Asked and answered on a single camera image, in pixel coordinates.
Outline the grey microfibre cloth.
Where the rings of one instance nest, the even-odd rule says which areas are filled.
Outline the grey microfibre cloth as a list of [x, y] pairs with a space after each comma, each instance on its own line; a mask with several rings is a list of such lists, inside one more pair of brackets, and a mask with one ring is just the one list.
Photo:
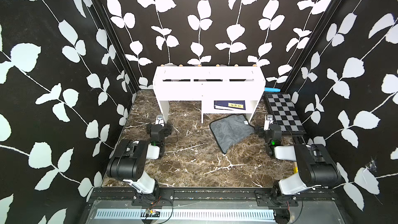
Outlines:
[[223, 154], [255, 132], [244, 115], [230, 115], [209, 124], [217, 145]]

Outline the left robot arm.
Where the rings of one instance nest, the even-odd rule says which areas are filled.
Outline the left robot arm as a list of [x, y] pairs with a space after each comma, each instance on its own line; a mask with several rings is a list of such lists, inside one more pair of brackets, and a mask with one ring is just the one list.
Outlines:
[[165, 152], [165, 138], [172, 133], [169, 124], [149, 124], [147, 140], [123, 139], [111, 157], [106, 174], [110, 178], [128, 183], [139, 194], [159, 198], [158, 182], [145, 172], [147, 160], [161, 159]]

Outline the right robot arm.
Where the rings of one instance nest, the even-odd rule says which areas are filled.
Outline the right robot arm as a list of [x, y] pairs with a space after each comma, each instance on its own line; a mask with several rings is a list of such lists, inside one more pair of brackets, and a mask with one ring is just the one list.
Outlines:
[[265, 141], [266, 153], [278, 160], [297, 163], [297, 172], [279, 180], [273, 187], [277, 196], [293, 196], [316, 187], [333, 187], [341, 181], [336, 163], [322, 144], [283, 146], [282, 128], [272, 123], [268, 129], [256, 126], [255, 134]]

